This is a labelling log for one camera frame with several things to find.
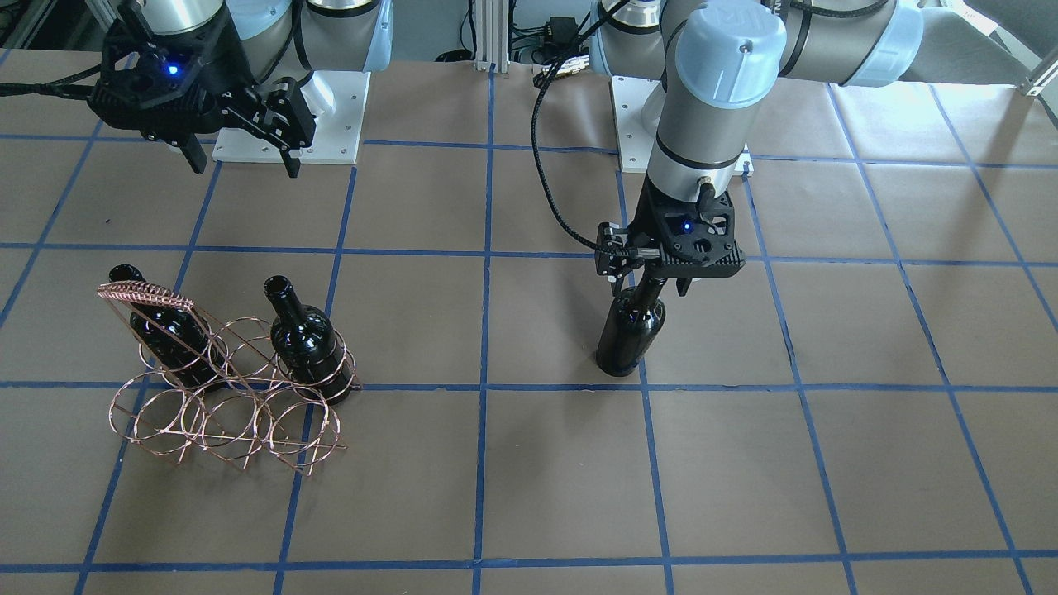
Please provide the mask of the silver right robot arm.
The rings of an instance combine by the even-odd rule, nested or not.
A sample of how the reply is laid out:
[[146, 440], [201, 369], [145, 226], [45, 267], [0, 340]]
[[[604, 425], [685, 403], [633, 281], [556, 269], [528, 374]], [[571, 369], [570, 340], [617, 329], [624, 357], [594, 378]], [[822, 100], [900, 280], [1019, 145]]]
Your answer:
[[87, 103], [207, 165], [358, 161], [370, 76], [393, 58], [389, 1], [117, 1]]

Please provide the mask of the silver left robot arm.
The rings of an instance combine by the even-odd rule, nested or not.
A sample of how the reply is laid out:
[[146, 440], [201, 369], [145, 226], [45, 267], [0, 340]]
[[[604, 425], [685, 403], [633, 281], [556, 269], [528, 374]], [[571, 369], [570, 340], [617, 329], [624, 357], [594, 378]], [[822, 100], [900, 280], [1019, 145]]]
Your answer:
[[880, 88], [896, 80], [1020, 84], [1032, 69], [962, 16], [960, 1], [597, 1], [590, 57], [656, 87], [640, 118], [645, 190], [627, 229], [600, 226], [598, 274], [622, 293], [737, 274], [727, 188], [779, 79]]

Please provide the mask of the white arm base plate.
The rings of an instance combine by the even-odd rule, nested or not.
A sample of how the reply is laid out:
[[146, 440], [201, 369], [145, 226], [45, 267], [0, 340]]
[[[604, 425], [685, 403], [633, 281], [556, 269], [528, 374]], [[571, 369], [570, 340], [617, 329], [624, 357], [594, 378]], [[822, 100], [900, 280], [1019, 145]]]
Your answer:
[[612, 76], [613, 120], [621, 169], [646, 173], [656, 164], [687, 170], [714, 184], [740, 162], [758, 104], [711, 98], [672, 72], [661, 80]]
[[282, 164], [281, 147], [299, 146], [302, 164], [354, 165], [370, 82], [370, 73], [341, 71], [315, 71], [302, 86], [277, 80], [253, 127], [223, 128], [212, 157]]

